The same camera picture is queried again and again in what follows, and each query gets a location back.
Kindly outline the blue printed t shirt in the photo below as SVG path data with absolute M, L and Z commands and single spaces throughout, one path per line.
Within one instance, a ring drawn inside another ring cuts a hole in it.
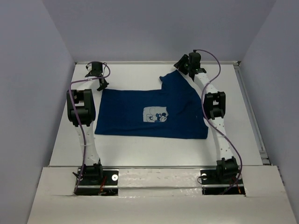
M 95 134 L 205 140 L 208 127 L 196 90 L 177 70 L 159 79 L 159 90 L 105 89 Z

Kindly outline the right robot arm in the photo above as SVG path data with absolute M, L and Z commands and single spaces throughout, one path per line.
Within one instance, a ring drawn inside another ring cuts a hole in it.
M 216 168 L 205 170 L 200 175 L 200 184 L 227 184 L 230 188 L 236 186 L 242 172 L 242 164 L 238 164 L 234 154 L 242 162 L 240 153 L 227 137 L 224 116 L 226 114 L 226 94 L 217 90 L 212 82 L 220 75 L 221 65 L 216 60 L 219 70 L 217 75 L 210 79 L 207 71 L 201 67 L 200 52 L 208 53 L 207 50 L 194 49 L 191 53 L 184 54 L 181 59 L 174 64 L 174 67 L 188 75 L 201 90 L 201 107 L 207 123 L 212 129 L 214 143 L 216 146 Z

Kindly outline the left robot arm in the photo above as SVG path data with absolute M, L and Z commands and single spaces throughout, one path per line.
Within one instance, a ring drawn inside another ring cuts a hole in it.
M 91 86 L 98 81 L 97 90 L 105 89 L 109 85 L 106 78 L 111 74 L 108 64 L 99 61 L 91 61 L 85 68 L 87 74 L 84 79 L 72 81 L 66 92 L 67 117 L 76 129 L 82 152 L 82 165 L 78 172 L 74 173 L 76 188 L 84 181 L 99 184 L 103 180 L 103 168 L 93 131 L 96 109 Z

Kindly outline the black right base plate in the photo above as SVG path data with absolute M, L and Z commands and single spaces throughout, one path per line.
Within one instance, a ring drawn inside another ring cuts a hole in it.
M 200 171 L 197 182 L 202 188 L 202 194 L 208 195 L 245 195 L 242 177 L 238 174 L 224 180 L 216 177 L 216 170 L 204 169 Z

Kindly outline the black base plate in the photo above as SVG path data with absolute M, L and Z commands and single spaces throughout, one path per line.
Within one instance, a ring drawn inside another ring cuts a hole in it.
M 77 196 L 117 196 L 119 170 L 104 169 L 103 176 L 100 177 L 96 172 L 83 172 L 79 184 L 80 170 L 76 176 L 74 194 Z
M 242 177 L 238 174 L 224 180 L 216 177 L 216 170 L 204 169 L 200 171 L 197 182 L 202 188 L 202 194 L 208 195 L 245 195 Z

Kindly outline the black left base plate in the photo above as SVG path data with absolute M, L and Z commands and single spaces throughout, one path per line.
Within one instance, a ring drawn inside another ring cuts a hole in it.
M 77 196 L 117 196 L 119 170 L 104 169 L 103 176 L 100 177 L 96 172 L 83 172 L 79 184 L 80 170 L 76 176 L 74 194 Z

